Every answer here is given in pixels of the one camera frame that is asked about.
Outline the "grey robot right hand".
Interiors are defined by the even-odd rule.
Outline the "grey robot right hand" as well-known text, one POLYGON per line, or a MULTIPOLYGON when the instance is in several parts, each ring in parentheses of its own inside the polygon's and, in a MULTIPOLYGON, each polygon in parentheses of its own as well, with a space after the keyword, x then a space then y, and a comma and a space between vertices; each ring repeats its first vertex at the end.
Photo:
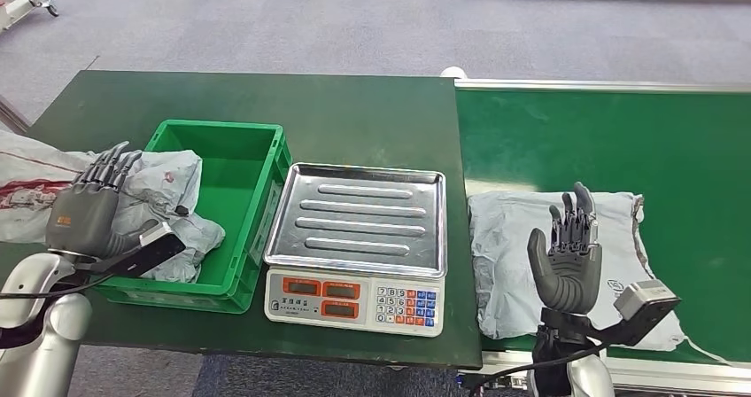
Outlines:
POLYGON ((599 221, 590 190, 576 182, 561 195, 564 209, 549 207, 550 237, 534 228, 527 255, 539 299, 552 310, 586 315, 600 289, 602 247, 599 221))

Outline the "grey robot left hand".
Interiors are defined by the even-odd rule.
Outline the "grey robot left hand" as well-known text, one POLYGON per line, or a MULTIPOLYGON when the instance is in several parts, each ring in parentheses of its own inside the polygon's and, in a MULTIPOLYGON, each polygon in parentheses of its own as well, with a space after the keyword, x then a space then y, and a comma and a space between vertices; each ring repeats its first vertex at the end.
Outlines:
POLYGON ((126 152, 128 145, 123 141, 99 153, 58 193, 45 230, 49 250, 111 259, 134 251, 141 245, 140 236, 159 225, 151 219, 129 233, 112 228, 120 191, 130 169, 142 157, 140 150, 126 152))

